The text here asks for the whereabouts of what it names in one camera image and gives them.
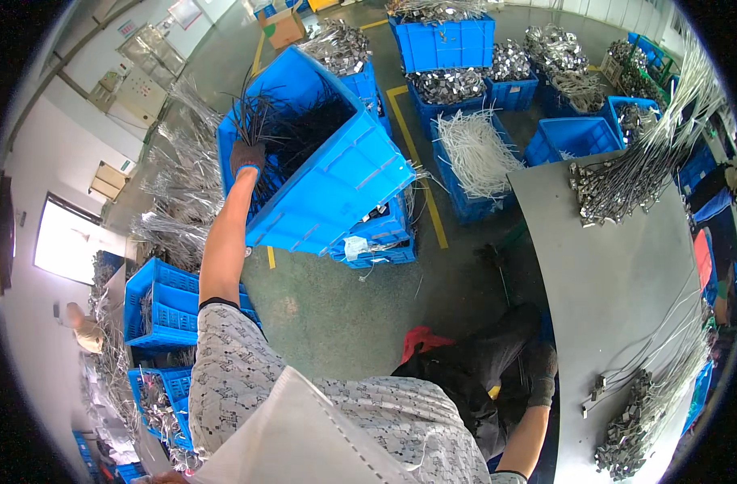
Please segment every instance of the black cable bundle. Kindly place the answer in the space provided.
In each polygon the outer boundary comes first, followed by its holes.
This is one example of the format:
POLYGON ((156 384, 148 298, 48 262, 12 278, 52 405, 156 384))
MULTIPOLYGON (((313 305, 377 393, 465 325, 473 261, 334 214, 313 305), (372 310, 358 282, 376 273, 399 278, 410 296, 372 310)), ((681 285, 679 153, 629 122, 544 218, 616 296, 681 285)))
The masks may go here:
POLYGON ((247 95, 249 72, 242 97, 234 103, 238 140, 248 146, 266 144, 266 167, 253 189, 250 217, 277 193, 306 160, 355 114, 355 108, 320 76, 322 92, 306 108, 296 109, 275 96, 277 88, 247 95))

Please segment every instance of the gray work glove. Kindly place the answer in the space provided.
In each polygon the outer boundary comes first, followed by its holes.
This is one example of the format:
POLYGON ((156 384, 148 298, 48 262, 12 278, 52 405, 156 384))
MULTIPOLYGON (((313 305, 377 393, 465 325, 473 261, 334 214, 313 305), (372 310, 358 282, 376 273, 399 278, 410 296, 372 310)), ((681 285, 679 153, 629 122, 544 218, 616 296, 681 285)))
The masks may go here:
POLYGON ((528 407, 551 408, 554 377, 557 376, 557 351, 549 343, 538 344, 530 354, 529 375, 532 378, 528 407))
POLYGON ((248 146, 242 140, 235 141, 231 149, 229 165, 234 178, 239 174, 239 170, 245 167, 257 169, 258 177, 260 177, 266 166, 266 145, 259 142, 257 145, 248 146))

